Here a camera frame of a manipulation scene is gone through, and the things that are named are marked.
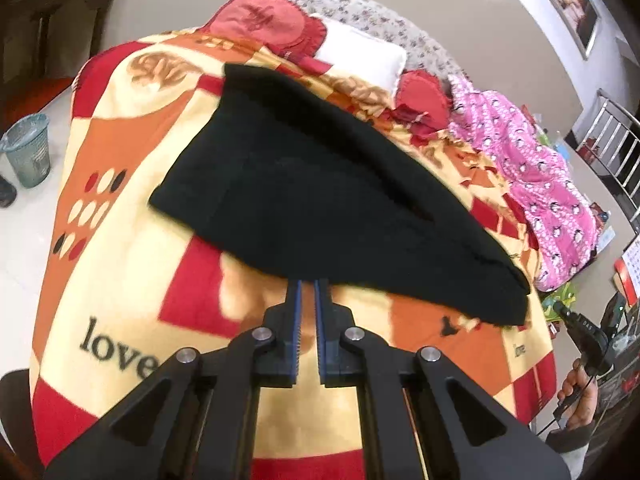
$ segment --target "metal screw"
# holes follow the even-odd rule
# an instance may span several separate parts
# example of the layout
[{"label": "metal screw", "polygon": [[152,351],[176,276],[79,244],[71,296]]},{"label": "metal screw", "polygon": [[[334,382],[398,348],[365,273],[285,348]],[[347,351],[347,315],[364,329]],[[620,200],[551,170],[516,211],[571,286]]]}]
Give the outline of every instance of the metal screw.
[{"label": "metal screw", "polygon": [[425,346],[422,350],[420,350],[420,357],[425,361],[430,363],[436,362],[442,356],[442,352],[438,350],[435,346]]},{"label": "metal screw", "polygon": [[191,363],[196,358],[196,356],[196,351],[193,348],[189,347],[180,348],[175,354],[175,358],[184,364]]},{"label": "metal screw", "polygon": [[364,337],[364,330],[359,326],[351,326],[344,331],[344,335],[350,341],[360,341]]},{"label": "metal screw", "polygon": [[251,335],[254,336],[256,341],[267,341],[273,335],[273,332],[265,326],[259,326],[255,328]]}]

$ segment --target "pink penguin print fabric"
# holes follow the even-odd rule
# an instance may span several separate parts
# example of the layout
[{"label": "pink penguin print fabric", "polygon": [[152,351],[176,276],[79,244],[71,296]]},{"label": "pink penguin print fabric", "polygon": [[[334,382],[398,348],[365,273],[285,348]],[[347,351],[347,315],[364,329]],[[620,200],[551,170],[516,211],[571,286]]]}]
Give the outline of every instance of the pink penguin print fabric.
[{"label": "pink penguin print fabric", "polygon": [[537,142],[522,112],[495,91],[449,76],[453,107],[449,130],[491,158],[511,184],[542,252],[538,290],[553,290],[590,259],[598,237],[595,218],[562,156]]}]

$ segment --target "human hand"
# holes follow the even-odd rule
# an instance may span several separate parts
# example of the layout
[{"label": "human hand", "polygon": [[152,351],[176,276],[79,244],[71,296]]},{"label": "human hand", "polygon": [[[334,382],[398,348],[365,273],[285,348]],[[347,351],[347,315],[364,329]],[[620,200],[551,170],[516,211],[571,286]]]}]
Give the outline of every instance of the human hand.
[{"label": "human hand", "polygon": [[[589,376],[587,372],[584,371],[580,359],[576,359],[574,361],[574,369],[566,375],[566,379],[562,383],[562,389],[558,392],[558,400],[562,402],[565,397],[570,396],[574,392],[574,386],[576,384],[581,388],[585,388],[587,383],[589,383]],[[594,379],[584,390],[580,400],[565,411],[568,416],[566,428],[568,430],[574,430],[575,428],[591,424],[597,406],[598,385],[596,379]]]}]

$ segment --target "white tile floor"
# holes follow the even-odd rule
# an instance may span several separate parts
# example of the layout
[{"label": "white tile floor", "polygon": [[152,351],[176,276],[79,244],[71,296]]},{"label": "white tile floor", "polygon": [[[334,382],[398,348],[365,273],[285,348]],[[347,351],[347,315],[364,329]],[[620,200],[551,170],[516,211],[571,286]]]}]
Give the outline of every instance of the white tile floor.
[{"label": "white tile floor", "polygon": [[69,134],[70,98],[67,89],[43,110],[50,119],[51,172],[41,184],[32,189],[20,186],[9,161],[0,156],[0,174],[18,190],[15,202],[0,209],[0,376],[29,365]]}]

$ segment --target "picture frame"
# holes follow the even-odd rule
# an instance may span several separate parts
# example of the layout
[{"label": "picture frame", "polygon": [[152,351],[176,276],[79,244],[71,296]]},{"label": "picture frame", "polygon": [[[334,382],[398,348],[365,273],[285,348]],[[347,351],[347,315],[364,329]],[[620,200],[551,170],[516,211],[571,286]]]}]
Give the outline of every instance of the picture frame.
[{"label": "picture frame", "polygon": [[589,57],[602,19],[591,0],[549,0],[564,21],[584,59]]}]

